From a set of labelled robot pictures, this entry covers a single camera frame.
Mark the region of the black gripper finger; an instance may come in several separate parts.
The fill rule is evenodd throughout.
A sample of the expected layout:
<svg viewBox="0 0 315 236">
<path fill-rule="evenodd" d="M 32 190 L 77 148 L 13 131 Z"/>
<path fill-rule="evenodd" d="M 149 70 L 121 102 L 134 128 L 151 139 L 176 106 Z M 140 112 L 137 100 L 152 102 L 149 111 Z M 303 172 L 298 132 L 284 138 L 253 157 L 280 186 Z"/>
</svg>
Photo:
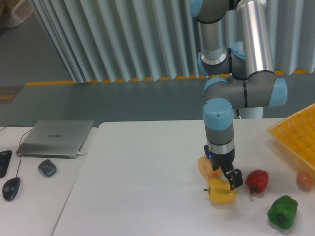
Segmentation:
<svg viewBox="0 0 315 236">
<path fill-rule="evenodd" d="M 228 173 L 228 181 L 230 183 L 230 189 L 234 190 L 243 185 L 242 172 L 239 169 L 233 169 Z"/>
<path fill-rule="evenodd" d="M 220 167 L 224 177 L 227 179 L 229 183 L 231 183 L 231 171 L 227 167 Z"/>
</svg>

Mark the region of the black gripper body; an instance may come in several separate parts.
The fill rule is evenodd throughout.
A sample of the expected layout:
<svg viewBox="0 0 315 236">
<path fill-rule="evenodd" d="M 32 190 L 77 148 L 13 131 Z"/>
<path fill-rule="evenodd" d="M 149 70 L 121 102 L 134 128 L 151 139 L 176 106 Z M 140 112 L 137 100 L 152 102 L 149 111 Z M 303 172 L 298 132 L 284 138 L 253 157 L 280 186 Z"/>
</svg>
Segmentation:
<svg viewBox="0 0 315 236">
<path fill-rule="evenodd" d="M 235 158 L 235 148 L 224 154 L 217 154 L 210 151 L 210 146 L 204 146 L 205 156 L 212 164 L 213 171 L 221 169 L 222 172 L 228 173 L 234 170 L 233 161 Z"/>
</svg>

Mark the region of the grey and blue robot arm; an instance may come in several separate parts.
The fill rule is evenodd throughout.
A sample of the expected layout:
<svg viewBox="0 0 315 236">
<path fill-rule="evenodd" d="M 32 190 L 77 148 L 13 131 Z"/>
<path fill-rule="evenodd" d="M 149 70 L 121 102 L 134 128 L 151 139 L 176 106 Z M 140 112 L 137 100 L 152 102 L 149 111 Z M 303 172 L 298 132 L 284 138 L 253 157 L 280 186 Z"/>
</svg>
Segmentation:
<svg viewBox="0 0 315 236">
<path fill-rule="evenodd" d="M 209 76 L 203 91 L 205 155 L 213 170 L 220 169 L 231 190 L 243 184 L 233 167 L 235 158 L 234 112 L 273 107 L 287 100 L 287 85 L 274 72 L 267 32 L 264 0 L 192 0 L 190 14 L 198 22 L 201 74 Z M 242 40 L 231 47 L 223 43 L 223 18 L 229 11 L 240 17 Z"/>
</svg>

